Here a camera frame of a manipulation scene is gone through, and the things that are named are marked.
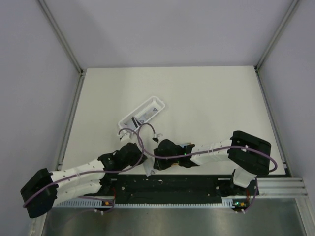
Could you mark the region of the yellow leather card holder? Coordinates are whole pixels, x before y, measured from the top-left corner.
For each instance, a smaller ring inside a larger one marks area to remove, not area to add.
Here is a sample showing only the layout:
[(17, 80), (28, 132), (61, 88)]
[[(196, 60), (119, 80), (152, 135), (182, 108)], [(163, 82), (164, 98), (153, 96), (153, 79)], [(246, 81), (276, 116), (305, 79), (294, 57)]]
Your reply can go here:
[(193, 144), (193, 143), (181, 143), (181, 144), (179, 144), (179, 146), (181, 146), (182, 148), (193, 148), (195, 146), (195, 144)]

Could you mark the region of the silver diamond card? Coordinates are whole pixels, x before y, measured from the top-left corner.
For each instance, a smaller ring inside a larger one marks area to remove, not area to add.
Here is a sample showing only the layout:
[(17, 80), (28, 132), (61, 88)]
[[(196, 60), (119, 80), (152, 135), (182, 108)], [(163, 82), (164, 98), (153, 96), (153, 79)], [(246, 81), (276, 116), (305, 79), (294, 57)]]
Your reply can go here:
[(143, 167), (146, 173), (146, 176), (151, 176), (155, 174), (155, 170), (154, 170), (154, 161), (152, 159), (147, 159), (144, 163), (143, 163)]

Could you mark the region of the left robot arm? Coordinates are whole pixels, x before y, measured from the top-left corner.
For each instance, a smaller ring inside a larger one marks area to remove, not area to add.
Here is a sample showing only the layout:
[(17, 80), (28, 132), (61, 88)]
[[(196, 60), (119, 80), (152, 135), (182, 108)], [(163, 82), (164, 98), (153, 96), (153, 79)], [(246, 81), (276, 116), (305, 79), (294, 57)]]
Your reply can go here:
[(22, 187), (23, 208), (31, 219), (40, 217), (61, 202), (86, 194), (106, 195), (111, 177), (142, 164), (147, 157), (135, 143), (106, 153), (77, 167), (60, 171), (40, 169)]

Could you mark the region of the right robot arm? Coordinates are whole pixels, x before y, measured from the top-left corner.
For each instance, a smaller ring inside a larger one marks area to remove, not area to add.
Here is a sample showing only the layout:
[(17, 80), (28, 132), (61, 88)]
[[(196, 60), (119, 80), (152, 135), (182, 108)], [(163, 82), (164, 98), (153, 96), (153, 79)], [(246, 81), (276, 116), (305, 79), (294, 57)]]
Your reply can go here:
[(247, 190), (252, 179), (268, 175), (271, 144), (243, 131), (234, 131), (231, 138), (208, 145), (181, 144), (162, 140), (154, 149), (153, 169), (162, 171), (177, 164), (185, 168), (231, 161), (237, 165), (232, 172), (230, 190), (237, 195)]

